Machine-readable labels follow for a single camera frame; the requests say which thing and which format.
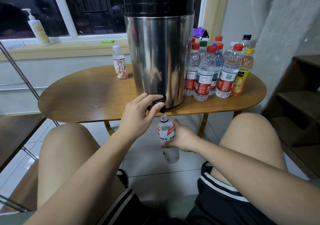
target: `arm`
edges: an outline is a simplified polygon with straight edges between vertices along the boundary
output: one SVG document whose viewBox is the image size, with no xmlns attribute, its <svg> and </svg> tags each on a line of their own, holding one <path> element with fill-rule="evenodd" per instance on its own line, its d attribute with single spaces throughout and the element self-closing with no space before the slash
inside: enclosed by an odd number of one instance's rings
<svg viewBox="0 0 320 225">
<path fill-rule="evenodd" d="M 146 115 L 147 107 L 162 97 L 144 93 L 130 102 L 122 115 L 119 129 L 25 225 L 96 224 L 100 218 L 94 211 L 105 207 L 105 197 L 121 161 L 134 141 L 148 129 L 164 103 L 156 104 Z"/>
<path fill-rule="evenodd" d="M 319 224 L 320 189 L 255 158 L 199 138 L 174 120 L 176 137 L 163 147 L 208 160 L 256 208 L 277 224 Z"/>
</svg>

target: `black shorts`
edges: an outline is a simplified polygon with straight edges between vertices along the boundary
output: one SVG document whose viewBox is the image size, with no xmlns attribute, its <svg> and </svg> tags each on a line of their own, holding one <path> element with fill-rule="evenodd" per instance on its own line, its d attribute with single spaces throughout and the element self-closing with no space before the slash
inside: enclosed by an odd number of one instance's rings
<svg viewBox="0 0 320 225">
<path fill-rule="evenodd" d="M 275 224 L 233 186 L 208 173 L 198 179 L 199 195 L 185 220 L 159 217 L 127 188 L 112 204 L 98 225 L 107 224 Z"/>
</svg>

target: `tiled floor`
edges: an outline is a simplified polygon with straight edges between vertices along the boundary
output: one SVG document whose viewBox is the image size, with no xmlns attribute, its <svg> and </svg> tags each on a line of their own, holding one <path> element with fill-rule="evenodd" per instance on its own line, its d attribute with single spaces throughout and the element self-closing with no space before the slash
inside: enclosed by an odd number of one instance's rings
<svg viewBox="0 0 320 225">
<path fill-rule="evenodd" d="M 233 112 L 209 114 L 204 138 L 219 143 L 232 116 Z M 202 115 L 177 116 L 176 118 L 193 131 L 197 131 Z M 180 159 L 177 163 L 166 163 L 156 132 L 158 123 L 159 118 L 155 118 L 146 133 L 138 138 L 129 149 L 120 166 L 127 172 L 130 186 L 141 200 L 166 199 L 198 193 L 196 182 L 200 175 L 201 165 L 205 160 L 196 153 L 179 151 Z M 110 122 L 114 130 L 119 124 L 120 121 Z M 103 122 L 83 125 L 88 128 L 99 145 L 103 145 L 109 138 Z M 51 120 L 46 120 L 25 147 L 38 157 L 45 136 L 54 126 Z M 285 155 L 285 158 L 290 173 L 308 179 L 288 156 Z M 33 162 L 34 160 L 21 150 L 0 173 L 0 194 L 9 197 Z"/>
</svg>

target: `lotion bottle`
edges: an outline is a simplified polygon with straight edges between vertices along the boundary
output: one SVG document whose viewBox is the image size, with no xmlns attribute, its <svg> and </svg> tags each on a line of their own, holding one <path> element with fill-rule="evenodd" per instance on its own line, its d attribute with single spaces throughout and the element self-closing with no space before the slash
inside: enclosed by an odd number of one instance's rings
<svg viewBox="0 0 320 225">
<path fill-rule="evenodd" d="M 31 15 L 31 9 L 22 9 L 25 10 L 29 13 L 29 25 L 35 35 L 35 37 L 38 39 L 38 41 L 40 42 L 40 44 L 42 46 L 47 46 L 47 45 L 51 45 L 51 42 L 49 40 L 49 37 L 47 36 L 41 21 L 36 20 L 35 17 L 33 15 Z"/>
</svg>

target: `wooden cabinet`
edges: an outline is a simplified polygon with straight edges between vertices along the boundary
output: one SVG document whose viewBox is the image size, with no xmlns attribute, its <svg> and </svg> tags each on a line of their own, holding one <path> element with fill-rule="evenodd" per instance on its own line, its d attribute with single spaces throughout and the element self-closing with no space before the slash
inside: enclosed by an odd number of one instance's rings
<svg viewBox="0 0 320 225">
<path fill-rule="evenodd" d="M 319 87 L 320 55 L 295 56 L 262 113 L 309 178 L 320 178 Z"/>
</svg>

